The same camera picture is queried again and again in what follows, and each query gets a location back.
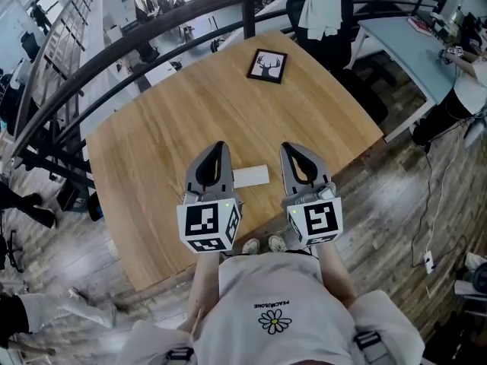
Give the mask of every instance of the cable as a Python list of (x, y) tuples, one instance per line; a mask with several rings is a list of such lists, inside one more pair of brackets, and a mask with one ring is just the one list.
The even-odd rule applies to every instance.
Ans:
[(447, 252), (444, 252), (443, 254), (439, 255), (435, 259), (435, 265), (437, 265), (438, 262), (441, 261), (441, 259), (443, 257), (446, 257), (449, 254), (451, 254), (457, 248), (457, 246), (459, 245), (459, 243), (460, 243), (461, 240), (465, 240), (465, 246), (463, 247), (463, 251), (462, 251), (462, 252), (465, 252), (466, 251), (466, 248), (468, 247), (468, 239), (466, 238), (466, 236), (462, 235), (460, 238), (458, 238), (458, 240), (455, 242), (454, 246), (450, 250), (448, 250)]
[(426, 197), (426, 206), (425, 210), (421, 214), (421, 217), (419, 218), (419, 225), (418, 229), (416, 230), (416, 233), (411, 239), (411, 268), (417, 268), (420, 265), (424, 265), (424, 262), (420, 262), (418, 264), (414, 263), (414, 241), (416, 237), (419, 235), (421, 232), (421, 227), (423, 223), (423, 219), (425, 219), (426, 214), (428, 213), (428, 208), (429, 208), (429, 199), (431, 198), (431, 178), (433, 177), (433, 167), (431, 166), (431, 162), (429, 162), (428, 154), (425, 155), (426, 161), (428, 161), (428, 166), (429, 166), (429, 177), (428, 177), (428, 196)]
[(436, 218), (438, 217), (438, 214), (440, 213), (441, 200), (443, 199), (444, 181), (445, 181), (445, 179), (447, 177), (448, 169), (450, 169), (450, 167), (453, 164), (453, 162), (457, 159), (458, 152), (460, 151), (459, 149), (460, 149), (460, 134), (458, 134), (458, 136), (457, 136), (457, 149), (455, 150), (455, 155), (453, 156), (453, 158), (451, 159), (450, 163), (448, 164), (447, 168), (444, 170), (444, 173), (443, 173), (443, 179), (441, 180), (440, 200), (438, 202), (438, 207), (436, 209), (436, 214), (434, 215), (433, 224), (431, 225), (431, 235), (429, 237), (428, 243), (426, 244), (425, 252), (427, 252), (429, 250), (429, 246), (431, 244), (431, 241), (433, 240), (433, 236), (434, 236), (434, 224), (436, 223)]

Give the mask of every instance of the curved railing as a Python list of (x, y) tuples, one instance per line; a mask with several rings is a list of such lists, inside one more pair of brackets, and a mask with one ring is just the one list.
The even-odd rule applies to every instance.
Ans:
[[(26, 149), (30, 144), (32, 138), (36, 133), (43, 128), (44, 124), (56, 115), (56, 113), (70, 101), (73, 96), (77, 96), (79, 91), (97, 77), (104, 69), (108, 68), (118, 59), (125, 56), (127, 53), (134, 50), (141, 43), (148, 42), (153, 38), (169, 31), (181, 24), (191, 21), (196, 17), (202, 16), (204, 14), (217, 11), (218, 9), (228, 7), (230, 5), (242, 4), (243, 20), (236, 23), (227, 25), (225, 27), (219, 28), (211, 33), (208, 33), (199, 38), (190, 40), (189, 42), (177, 47), (176, 49), (159, 56), (153, 62), (150, 62), (139, 69), (137, 72), (132, 73), (129, 77), (119, 82), (115, 87), (107, 91), (100, 98), (95, 100), (87, 109), (77, 115), (72, 121), (67, 123), (65, 129), (58, 135), (53, 135), (51, 142), (42, 142), (41, 146), (43, 153), (54, 157), (55, 159), (61, 160), (64, 164), (67, 164), (69, 169), (77, 169), (83, 172), (89, 171), (89, 164), (82, 160), (79, 151), (84, 147), (85, 142), (81, 141), (75, 147), (66, 147), (66, 142), (73, 136), (77, 134), (79, 130), (79, 125), (92, 114), (98, 107), (107, 102), (111, 97), (119, 93), (123, 88), (127, 87), (129, 84), (140, 78), (142, 75), (148, 71), (156, 68), (160, 64), (173, 59), (174, 57), (192, 49), (202, 43), (208, 42), (216, 37), (219, 37), (225, 33), (230, 33), (238, 28), (243, 28), (243, 34), (245, 38), (252, 37), (255, 35), (255, 24), (260, 21), (266, 21), (268, 19), (286, 15), (285, 10), (279, 10), (274, 12), (269, 12), (266, 14), (255, 15), (253, 10), (253, 3), (255, 0), (197, 0), (190, 2), (178, 9), (172, 10), (169, 13), (163, 14), (160, 17), (156, 17), (153, 21), (144, 24), (140, 27), (135, 28), (129, 33), (129, 36), (124, 36), (123, 38), (117, 40), (112, 45), (108, 46), (106, 49), (98, 53), (91, 60), (86, 62), (81, 66), (74, 74), (65, 80), (65, 82), (60, 86), (60, 88), (41, 106), (39, 112), (37, 112), (30, 121), (22, 119), (26, 112), (19, 112), (18, 125), (15, 132), (15, 143), (12, 155), (20, 155), (26, 160), (29, 160), (34, 166), (43, 167), (51, 172), (60, 174), (61, 176), (71, 178), (70, 170), (61, 167), (56, 163), (49, 163), (44, 157), (35, 157)], [(373, 17), (390, 17), (390, 16), (406, 16), (414, 14), (419, 7), (434, 7), (439, 0), (429, 0), (431, 3), (424, 3), (423, 0), (416, 0), (415, 2), (407, 0), (386, 0), (389, 3), (411, 5), (412, 9), (410, 11), (380, 11), (374, 7), (378, 3), (384, 0), (352, 0), (354, 4), (369, 4), (372, 9), (370, 13), (359, 13), (355, 14), (356, 20), (364, 20)], [(292, 29), (284, 29), (283, 32), (292, 32)], [(26, 91), (24, 94), (24, 100), (21, 107), (27, 105), (27, 101), (30, 98), (30, 93)], [(93, 181), (79, 174), (75, 174), (76, 182), (93, 187)]]

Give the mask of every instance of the black metal railing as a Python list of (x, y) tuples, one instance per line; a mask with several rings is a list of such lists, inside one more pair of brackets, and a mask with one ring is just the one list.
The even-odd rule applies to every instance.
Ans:
[[(198, 45), (201, 45), (202, 43), (208, 42), (209, 40), (223, 34), (230, 33), (238, 28), (243, 28), (245, 38), (252, 37), (256, 33), (256, 23), (286, 15), (286, 10), (280, 10), (256, 16), (253, 10), (255, 1), (256, 0), (198, 0), (190, 2), (182, 7), (179, 7), (178, 9), (174, 9), (169, 13), (156, 17), (153, 21), (147, 24), (135, 28), (130, 32), (130, 36), (125, 36), (120, 40), (117, 40), (111, 46), (108, 46), (91, 60), (87, 61), (74, 74), (68, 75), (67, 79), (64, 80), (59, 89), (46, 100), (46, 102), (41, 106), (39, 112), (37, 112), (30, 121), (19, 118), (15, 132), (13, 155), (21, 156), (34, 166), (48, 169), (53, 173), (71, 179), (72, 181), (83, 186), (93, 187), (93, 181), (82, 175), (83, 172), (90, 172), (90, 167), (89, 163), (84, 162), (81, 156), (81, 149), (86, 145), (86, 143), (85, 140), (81, 140), (79, 134), (80, 124), (102, 104), (119, 93), (123, 88), (127, 87), (142, 75), (153, 68), (156, 68), (162, 63), (169, 61), (170, 59), (173, 59), (174, 57)], [(414, 14), (419, 7), (434, 7), (435, 3), (438, 2), (438, 0), (429, 0), (432, 3), (425, 4), (423, 3), (424, 0), (416, 0), (415, 2), (411, 2), (409, 0), (352, 1), (354, 4), (367, 4), (371, 6), (371, 10), (369, 12), (365, 11), (355, 14), (356, 20), (364, 20), (374, 17), (407, 16)], [(390, 8), (389, 11), (387, 11), (381, 10), (380, 8), (375, 8), (380, 7), (380, 4), (382, 4), (384, 1), (394, 4), (411, 5), (414, 7), (411, 11), (391, 11)], [(182, 46), (179, 46), (176, 49), (159, 56), (153, 62), (144, 65), (142, 68), (132, 73), (126, 79), (122, 80), (113, 88), (108, 90), (100, 98), (95, 100), (79, 115), (75, 113), (72, 119), (66, 116), (67, 121), (65, 128), (59, 134), (57, 132), (53, 132), (52, 141), (42, 141), (42, 143), (39, 143), (40, 134), (38, 134), (38, 132), (44, 128), (45, 123), (50, 119), (54, 120), (57, 112), (64, 106), (68, 108), (68, 104), (72, 102), (73, 98), (78, 99), (80, 90), (83, 88), (83, 86), (95, 79), (104, 69), (108, 68), (118, 59), (134, 50), (140, 44), (146, 43), (149, 40), (152, 40), (155, 37), (165, 33), (166, 31), (191, 21), (196, 17), (217, 11), (218, 9), (225, 8), (230, 5), (241, 5), (243, 13), (242, 21), (221, 27), (215, 31), (212, 31), (211, 33), (207, 33), (206, 35), (192, 39)], [(292, 29), (288, 28), (282, 31), (284, 33), (289, 33), (292, 32)], [(30, 92), (26, 90), (24, 96), (30, 96)], [(29, 144), (33, 144), (33, 142), (36, 147), (39, 148), (39, 151), (42, 152), (42, 155), (34, 154), (30, 151), (26, 153), (26, 147)], [(54, 161), (47, 160), (46, 156), (51, 156)], [(63, 167), (59, 165), (58, 161), (65, 164), (65, 166)]]
[[(15, 126), (15, 137), (24, 130), (24, 127), (28, 122), (27, 117), (33, 112), (33, 101), (37, 102), (40, 105), (39, 110), (42, 110), (49, 102), (50, 97), (59, 90), (64, 81), (68, 80), (68, 78), (79, 69), (81, 51), (85, 51), (82, 40), (84, 30), (88, 27), (87, 19), (88, 13), (91, 11), (90, 6), (92, 2), (93, 0), (68, 0), (68, 3), (51, 26), (43, 47), (37, 54), (29, 80), (24, 88)], [(69, 125), (73, 118), (78, 117), (79, 96), (84, 96), (81, 88), (77, 90), (76, 95), (66, 102), (66, 104), (59, 107), (58, 110), (53, 113), (51, 128), (49, 129), (51, 143), (55, 141), (59, 134), (59, 121), (64, 122), (65, 125)], [(62, 110), (63, 107), (65, 108), (64, 112), (60, 114), (58, 111)], [(42, 138), (33, 136), (29, 141), (29, 144), (41, 152), (47, 146), (45, 152), (50, 152), (51, 147), (46, 144), (45, 140), (46, 132), (44, 132)], [(34, 160), (36, 160), (36, 165), (40, 166), (41, 163), (37, 160), (35, 154), (28, 154), (25, 152), (24, 154), (25, 155), (22, 157), (25, 160), (28, 160), (27, 158), (33, 156)], [(70, 163), (74, 163), (75, 168), (77, 169), (89, 169), (89, 166), (80, 166), (78, 158), (65, 157), (65, 151), (58, 150), (56, 154), (56, 156), (53, 155), (52, 161), (54, 173), (63, 173), (64, 176), (72, 179), (71, 171), (73, 170), (73, 166), (71, 166)], [(61, 160), (66, 164), (67, 169), (59, 166), (58, 160)]]

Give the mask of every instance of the white towel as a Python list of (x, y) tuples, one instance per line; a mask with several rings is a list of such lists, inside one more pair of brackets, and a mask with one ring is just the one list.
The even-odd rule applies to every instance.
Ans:
[(306, 0), (299, 27), (307, 28), (307, 38), (321, 40), (336, 35), (342, 25), (342, 0)]

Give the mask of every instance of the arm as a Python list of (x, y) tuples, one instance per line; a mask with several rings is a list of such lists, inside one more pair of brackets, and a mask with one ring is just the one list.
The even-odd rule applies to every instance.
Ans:
[(465, 50), (463, 51), (463, 56), (469, 62), (475, 62), (477, 59), (479, 59), (479, 56), (477, 54), (466, 52)]
[(53, 356), (56, 354), (56, 351), (52, 348), (47, 349), (39, 349), (39, 348), (32, 348), (26, 344), (21, 342), (16, 342), (12, 340), (8, 340), (8, 348), (13, 350), (24, 351), (26, 353), (33, 353), (33, 354), (47, 354), (49, 356)]
[(477, 79), (475, 71), (473, 70), (473, 65), (470, 62), (463, 61), (459, 56), (456, 56), (454, 54), (450, 54), (449, 52), (445, 53), (445, 58), (449, 59), (456, 66), (458, 66), (460, 69), (462, 69), (464, 72), (468, 73), (469, 75), (471, 75), (472, 77)]
[(193, 285), (189, 292), (188, 319), (178, 328), (179, 330), (191, 332), (198, 319), (209, 313), (220, 300), (219, 266), (219, 252), (208, 252), (198, 257)]
[(357, 299), (357, 294), (335, 243), (321, 243), (317, 245), (317, 251), (323, 285), (348, 309)]

